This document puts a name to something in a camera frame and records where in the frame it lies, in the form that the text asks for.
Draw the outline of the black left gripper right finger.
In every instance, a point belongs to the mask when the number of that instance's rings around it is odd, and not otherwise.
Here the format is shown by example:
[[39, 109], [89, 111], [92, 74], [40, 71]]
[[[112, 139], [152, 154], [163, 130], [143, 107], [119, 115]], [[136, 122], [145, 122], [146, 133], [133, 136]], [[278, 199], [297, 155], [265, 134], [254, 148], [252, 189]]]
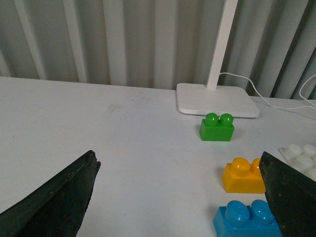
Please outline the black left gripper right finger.
[[316, 182], [267, 152], [263, 152], [259, 168], [282, 236], [314, 237]]

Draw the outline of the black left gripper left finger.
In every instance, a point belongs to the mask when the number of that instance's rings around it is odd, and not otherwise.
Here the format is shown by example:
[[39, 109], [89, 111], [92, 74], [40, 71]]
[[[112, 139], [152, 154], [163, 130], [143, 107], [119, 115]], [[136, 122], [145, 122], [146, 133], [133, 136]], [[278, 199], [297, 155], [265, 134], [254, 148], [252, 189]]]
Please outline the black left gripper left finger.
[[1, 213], [2, 237], [75, 237], [101, 163], [88, 151]]

